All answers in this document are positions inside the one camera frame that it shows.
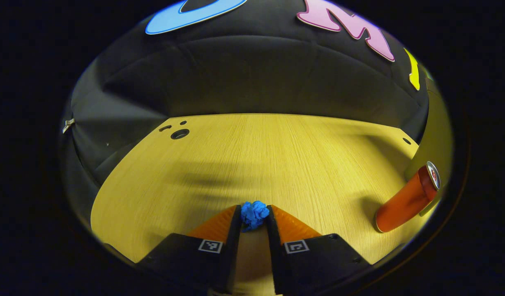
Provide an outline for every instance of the wooden table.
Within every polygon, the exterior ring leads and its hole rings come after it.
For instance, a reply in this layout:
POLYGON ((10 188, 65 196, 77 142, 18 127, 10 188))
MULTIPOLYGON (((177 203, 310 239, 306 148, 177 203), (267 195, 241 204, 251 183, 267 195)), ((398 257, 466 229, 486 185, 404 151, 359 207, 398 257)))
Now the wooden table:
MULTIPOLYGON (((431 215, 387 234, 371 223, 405 184, 403 173, 417 148, 400 129, 339 118, 170 118, 104 182, 91 225, 103 242, 138 262, 168 234, 186 234, 229 206, 261 200, 321 234, 339 234, 373 264, 410 240, 431 215), (160 132, 166 125, 172 127, 160 132), (180 129, 190 134, 172 140, 180 129)), ((234 292, 274 295, 265 227, 241 234, 234 292)))

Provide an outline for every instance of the soda can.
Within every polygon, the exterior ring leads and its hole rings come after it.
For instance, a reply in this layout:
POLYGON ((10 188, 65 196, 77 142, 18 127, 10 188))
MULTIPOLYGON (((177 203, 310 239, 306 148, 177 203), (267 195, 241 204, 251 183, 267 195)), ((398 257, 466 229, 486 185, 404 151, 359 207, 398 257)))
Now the soda can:
POLYGON ((377 210, 376 228, 380 232, 389 232, 406 223, 435 198, 439 189, 438 170, 428 161, 395 196, 377 210))

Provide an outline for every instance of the can lid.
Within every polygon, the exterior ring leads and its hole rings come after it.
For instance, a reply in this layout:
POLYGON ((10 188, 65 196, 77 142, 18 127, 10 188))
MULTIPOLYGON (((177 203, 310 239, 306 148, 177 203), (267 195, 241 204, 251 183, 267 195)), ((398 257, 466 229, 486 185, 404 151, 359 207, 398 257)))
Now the can lid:
POLYGON ((426 168, 427 172, 429 173, 429 178, 431 178, 431 183, 433 183, 433 186, 435 189, 439 190, 440 189, 440 176, 438 175, 438 170, 435 167, 435 165, 431 162, 428 161, 426 163, 426 168))

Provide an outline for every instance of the orange gripper pad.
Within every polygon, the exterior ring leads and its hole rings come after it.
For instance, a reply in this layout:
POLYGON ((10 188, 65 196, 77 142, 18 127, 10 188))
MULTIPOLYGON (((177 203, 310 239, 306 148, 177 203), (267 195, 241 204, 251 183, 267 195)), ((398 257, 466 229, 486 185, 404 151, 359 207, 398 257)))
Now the orange gripper pad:
POLYGON ((271 208, 276 219, 278 234, 280 234, 282 244, 322 236, 318 231, 299 221, 288 212, 274 205, 271 205, 271 208))
POLYGON ((220 241, 226 243, 226 237, 236 206, 221 211, 216 216, 208 219, 205 223, 192 230, 187 236, 203 238, 204 240, 220 241))

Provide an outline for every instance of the pink letter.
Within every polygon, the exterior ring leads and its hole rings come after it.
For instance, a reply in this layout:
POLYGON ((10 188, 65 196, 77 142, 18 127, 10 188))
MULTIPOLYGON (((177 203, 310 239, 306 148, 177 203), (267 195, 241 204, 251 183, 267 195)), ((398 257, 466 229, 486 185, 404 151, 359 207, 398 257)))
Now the pink letter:
POLYGON ((358 15, 348 15, 338 6, 326 0, 305 0, 305 5, 307 6, 307 11, 297 14, 300 21, 318 28, 339 32, 341 28, 337 23, 333 22, 331 15, 329 15, 331 13, 342 23, 349 35, 354 39, 360 39, 364 30, 367 30, 369 35, 365 40, 367 45, 384 58, 387 58, 391 62, 395 61, 395 57, 391 53, 384 35, 382 35, 380 29, 375 25, 358 15))

